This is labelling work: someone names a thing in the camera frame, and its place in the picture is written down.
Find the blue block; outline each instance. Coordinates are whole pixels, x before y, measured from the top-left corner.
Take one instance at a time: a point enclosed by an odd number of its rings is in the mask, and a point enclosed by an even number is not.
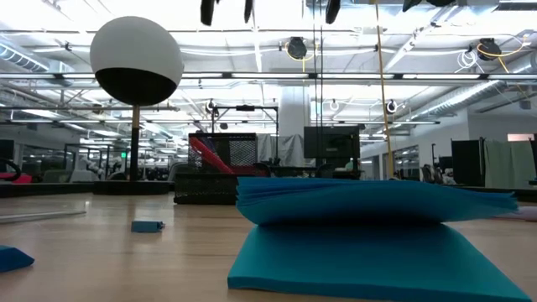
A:
[[[26,268],[34,263],[34,259],[15,247],[0,245],[0,273],[17,268]]]
[[[163,228],[162,221],[133,221],[131,232],[160,232]]]

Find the desk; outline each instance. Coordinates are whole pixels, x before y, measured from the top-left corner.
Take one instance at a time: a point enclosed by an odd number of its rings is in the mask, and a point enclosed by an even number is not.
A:
[[[62,209],[84,216],[0,225],[0,242],[35,257],[0,278],[2,302],[332,302],[327,297],[228,290],[226,277],[252,223],[234,206],[174,206],[173,195],[91,194],[7,198],[0,215]],[[133,218],[161,234],[131,233]],[[450,223],[537,299],[537,223]]]

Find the white sphere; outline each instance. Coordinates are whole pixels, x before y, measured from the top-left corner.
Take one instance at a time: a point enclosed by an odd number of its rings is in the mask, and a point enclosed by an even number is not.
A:
[[[121,17],[104,24],[90,48],[91,68],[101,87],[130,105],[167,99],[183,75],[175,39],[151,20]]]

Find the ceiling light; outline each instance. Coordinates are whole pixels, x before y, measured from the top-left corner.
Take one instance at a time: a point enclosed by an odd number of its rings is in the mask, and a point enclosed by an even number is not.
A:
[[[537,75],[489,75],[489,80],[537,80]]]
[[[403,79],[418,79],[418,80],[476,80],[481,75],[446,75],[446,74],[408,74],[403,75]]]
[[[54,79],[54,75],[51,74],[0,74],[0,79]]]
[[[75,130],[80,130],[80,131],[86,131],[86,130],[87,130],[87,129],[84,128],[84,127],[80,127],[80,126],[78,126],[78,125],[71,124],[71,123],[66,123],[65,125],[66,125],[67,127],[69,127],[69,128],[73,128],[73,129],[75,129]]]
[[[321,73],[317,77],[321,79],[380,79],[380,74],[346,74],[346,73]],[[384,79],[393,79],[394,75],[384,74]]]
[[[330,109],[333,111],[339,109],[339,103],[336,102],[336,99],[332,99],[332,103],[330,103]]]
[[[232,78],[240,79],[307,79],[308,76],[300,73],[232,73]]]
[[[23,112],[33,114],[33,115],[36,115],[36,116],[39,116],[39,117],[47,117],[47,118],[59,118],[59,117],[62,117],[58,113],[54,113],[54,112],[50,112],[50,111],[46,111],[46,110],[26,109],[26,110],[23,110]]]
[[[50,120],[9,120],[10,122],[22,122],[22,123],[28,123],[28,122],[31,122],[31,123],[49,123],[49,122],[53,122],[53,121],[50,121]]]
[[[95,79],[95,75],[92,73],[66,73],[63,76],[65,79]]]
[[[222,73],[184,73],[183,79],[213,79],[221,78]]]
[[[97,120],[61,120],[60,122],[76,122],[76,123],[99,123]]]
[[[119,133],[115,133],[113,131],[107,131],[107,130],[92,130],[94,133],[97,133],[97,134],[100,134],[100,135],[104,135],[104,136],[108,136],[108,137],[117,137],[117,136],[122,136],[121,134]]]

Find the computer monitor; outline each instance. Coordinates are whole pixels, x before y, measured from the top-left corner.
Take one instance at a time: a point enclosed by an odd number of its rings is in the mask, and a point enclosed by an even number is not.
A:
[[[306,159],[360,158],[360,126],[304,127]]]

